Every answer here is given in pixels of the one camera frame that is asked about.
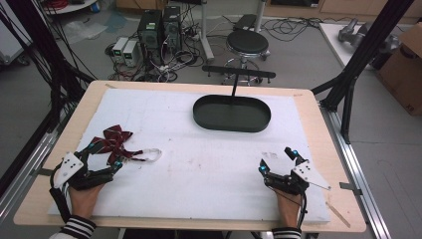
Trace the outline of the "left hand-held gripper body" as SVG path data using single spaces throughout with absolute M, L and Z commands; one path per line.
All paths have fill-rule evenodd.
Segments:
M 89 153 L 67 152 L 53 172 L 51 185 L 60 189 L 65 184 L 69 184 L 76 190 L 87 190 L 113 180 L 114 168 L 108 167 L 98 171 L 88 169 Z

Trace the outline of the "dark red striped bow tie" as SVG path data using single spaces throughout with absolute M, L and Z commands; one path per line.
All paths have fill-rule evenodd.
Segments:
M 107 164 L 112 165 L 117 161 L 157 161 L 162 156 L 158 148 L 140 150 L 127 150 L 124 143 L 132 137 L 131 131 L 126 131 L 119 124 L 110 126 L 103 131 L 103 137 L 95 136 L 88 149 L 91 154 L 108 153 Z

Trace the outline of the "person's right hand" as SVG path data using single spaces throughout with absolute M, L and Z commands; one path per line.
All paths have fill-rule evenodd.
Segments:
M 292 195 L 280 190 L 275 190 L 280 225 L 282 227 L 296 227 L 298 225 L 299 210 L 302 205 L 302 198 L 299 195 Z

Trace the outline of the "person's left hand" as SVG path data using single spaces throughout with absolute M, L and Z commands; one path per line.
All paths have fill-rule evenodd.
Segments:
M 93 215 L 99 193 L 103 187 L 103 185 L 98 185 L 87 190 L 77 190 L 70 187 L 69 192 L 72 204 L 72 214 L 90 219 Z

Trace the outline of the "thin wooden stick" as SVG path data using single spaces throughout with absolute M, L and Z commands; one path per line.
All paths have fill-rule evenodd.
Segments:
M 342 216 L 342 214 L 329 202 L 325 202 L 325 205 L 332 211 L 332 213 L 347 227 L 350 228 L 350 223 Z

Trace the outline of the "black oval tray stand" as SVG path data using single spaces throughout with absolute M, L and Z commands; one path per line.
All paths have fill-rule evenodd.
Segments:
M 271 118 L 269 106 L 263 101 L 236 95 L 241 75 L 273 79 L 273 72 L 236 69 L 219 66 L 203 66 L 208 73 L 234 74 L 232 93 L 228 95 L 207 95 L 199 98 L 193 105 L 193 119 L 201 127 L 213 130 L 239 132 L 259 132 L 264 130 Z

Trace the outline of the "white power supply unit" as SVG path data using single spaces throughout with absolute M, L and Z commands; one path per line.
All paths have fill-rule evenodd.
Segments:
M 125 48 L 123 50 L 123 57 L 125 64 L 128 67 L 135 67 L 137 65 L 137 62 L 139 60 L 139 52 L 136 41 L 129 40 L 126 43 Z
M 127 42 L 128 42 L 127 37 L 120 37 L 117 39 L 116 43 L 111 49 L 114 56 L 114 60 L 119 64 L 124 63 L 123 50 Z

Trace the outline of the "white floor board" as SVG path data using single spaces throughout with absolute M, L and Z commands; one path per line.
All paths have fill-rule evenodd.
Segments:
M 362 24 L 356 24 L 352 30 L 351 37 L 347 37 L 345 41 L 340 41 L 338 34 L 346 27 L 346 24 L 320 23 L 319 27 L 336 58 L 345 67 L 357 49 L 358 44 L 361 42 L 360 37 L 362 35 L 358 31 L 362 27 Z

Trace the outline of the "black computer tower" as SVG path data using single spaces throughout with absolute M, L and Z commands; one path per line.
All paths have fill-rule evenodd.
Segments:
M 164 45 L 171 53 L 181 50 L 181 9 L 166 6 L 163 11 Z
M 137 35 L 143 58 L 151 57 L 156 64 L 161 64 L 160 51 L 163 42 L 162 12 L 154 9 L 145 10 L 137 27 Z

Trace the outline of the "brown cardboard box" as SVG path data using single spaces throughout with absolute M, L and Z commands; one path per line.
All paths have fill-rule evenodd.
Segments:
M 422 22 L 399 36 L 400 46 L 377 78 L 412 116 L 422 116 Z

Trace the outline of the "black flat case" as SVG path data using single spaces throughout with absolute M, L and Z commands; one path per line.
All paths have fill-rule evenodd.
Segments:
M 255 21 L 254 14 L 245 14 L 234 24 L 233 30 L 250 30 L 255 26 Z

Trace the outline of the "round white table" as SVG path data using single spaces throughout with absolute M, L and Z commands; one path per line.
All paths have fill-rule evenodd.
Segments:
M 97 4 L 98 0 L 84 0 L 83 4 L 68 4 L 64 8 L 52 8 L 52 7 L 45 7 L 44 11 L 48 15 L 57 15 L 57 14 L 65 14 L 71 13 L 75 11 L 79 11 L 82 9 L 90 8 L 93 4 Z

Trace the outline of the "white desk leg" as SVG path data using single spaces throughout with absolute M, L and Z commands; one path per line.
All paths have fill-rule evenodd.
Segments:
M 267 0 L 259 0 L 257 12 L 256 12 L 255 26 L 254 26 L 254 32 L 256 33 L 259 33 L 261 31 L 261 24 L 263 20 L 266 3 L 267 3 Z
M 214 54 L 207 39 L 207 0 L 200 0 L 201 4 L 201 32 L 199 34 L 200 42 L 206 57 L 206 62 L 214 61 Z

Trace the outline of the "aluminium rail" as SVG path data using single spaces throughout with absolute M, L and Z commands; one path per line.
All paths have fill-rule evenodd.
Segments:
M 38 170 L 42 168 L 70 117 L 71 113 L 61 112 L 58 121 L 53 122 L 52 113 L 48 112 L 0 177 L 0 225 L 7 219 L 32 178 L 38 175 Z
M 392 239 L 375 198 L 370 190 L 361 165 L 350 143 L 347 143 L 340 132 L 341 119 L 336 112 L 320 108 L 322 116 L 337 147 L 340 160 L 345 168 L 363 218 L 375 239 Z

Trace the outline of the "black metal frame post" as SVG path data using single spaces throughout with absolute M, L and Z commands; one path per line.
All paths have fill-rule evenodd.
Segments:
M 21 23 L 36 51 L 18 35 L 18 27 L 2 13 L 0 20 L 23 47 L 51 89 L 51 109 L 47 116 L 47 129 L 52 131 L 60 123 L 62 109 L 78 103 L 85 93 L 82 83 L 90 84 L 95 78 L 72 66 L 43 20 L 34 0 L 5 0 Z
M 343 70 L 332 80 L 312 89 L 314 95 L 329 90 L 328 95 L 320 101 L 322 107 L 329 112 L 336 112 L 339 103 L 343 102 L 340 135 L 347 144 L 350 144 L 349 126 L 355 83 L 374 57 L 381 43 L 392 32 L 414 1 L 387 0 Z

